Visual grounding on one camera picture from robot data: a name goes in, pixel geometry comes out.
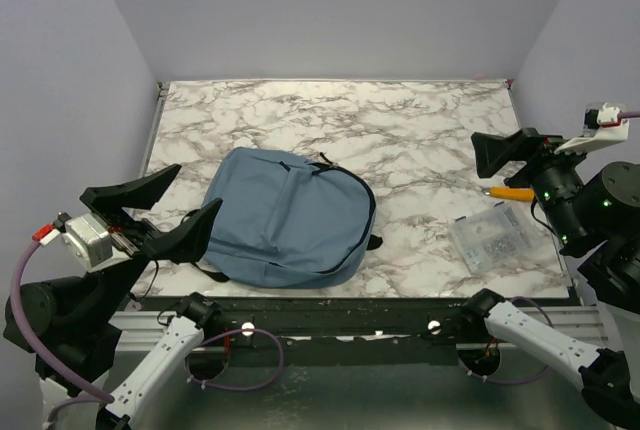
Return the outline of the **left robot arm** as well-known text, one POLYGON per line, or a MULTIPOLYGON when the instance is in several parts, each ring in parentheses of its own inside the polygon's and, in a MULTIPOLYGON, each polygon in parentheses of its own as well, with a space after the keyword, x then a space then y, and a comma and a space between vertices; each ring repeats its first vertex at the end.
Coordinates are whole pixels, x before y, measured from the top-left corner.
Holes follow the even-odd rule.
POLYGON ((192 211, 170 231, 128 213, 151 209, 180 170, 172 164, 123 184, 86 188, 80 200, 87 213, 59 213, 33 235, 21 256, 11 280, 3 336, 36 356, 43 428, 133 428, 170 372, 197 346, 220 337, 215 305, 192 293, 179 301, 160 341, 130 376, 113 392, 102 388, 122 335, 111 319, 144 270, 161 261, 194 263, 207 248, 219 199, 192 211), (23 283, 30 258, 56 239, 85 274, 23 283))

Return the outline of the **blue fabric backpack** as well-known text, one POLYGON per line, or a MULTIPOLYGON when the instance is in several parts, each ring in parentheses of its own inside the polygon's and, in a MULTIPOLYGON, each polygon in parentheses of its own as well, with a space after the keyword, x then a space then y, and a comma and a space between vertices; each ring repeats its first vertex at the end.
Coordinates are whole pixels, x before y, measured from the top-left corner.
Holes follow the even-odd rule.
POLYGON ((373 232, 369 185, 327 158, 238 147, 222 160, 204 201, 221 200, 204 274, 274 289, 318 289, 352 278, 373 232))

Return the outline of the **yellow handled screwdriver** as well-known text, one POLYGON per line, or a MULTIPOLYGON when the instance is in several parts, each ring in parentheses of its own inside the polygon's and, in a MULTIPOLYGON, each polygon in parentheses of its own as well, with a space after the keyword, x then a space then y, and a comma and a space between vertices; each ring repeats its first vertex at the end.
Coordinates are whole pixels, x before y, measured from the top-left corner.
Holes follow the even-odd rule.
POLYGON ((534 192, 528 188, 487 187, 482 189, 482 193, 496 199, 519 202, 532 202, 535 198, 534 192))

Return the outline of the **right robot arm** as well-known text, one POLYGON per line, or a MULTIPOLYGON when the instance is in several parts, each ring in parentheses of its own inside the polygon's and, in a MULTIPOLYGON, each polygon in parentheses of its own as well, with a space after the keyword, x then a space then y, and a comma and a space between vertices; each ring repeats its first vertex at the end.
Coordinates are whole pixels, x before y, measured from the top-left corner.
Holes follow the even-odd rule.
POLYGON ((576 172, 588 153, 608 146, 595 135, 565 140, 523 128, 510 136, 476 132, 471 141, 481 178, 507 163, 523 167, 505 179, 529 187, 546 215, 563 256, 581 259, 579 273, 611 313, 622 348, 582 343, 530 318, 482 289, 461 307, 459 335, 506 341, 553 368, 601 418, 623 429, 639 426, 639 167, 604 166, 588 182, 576 172))

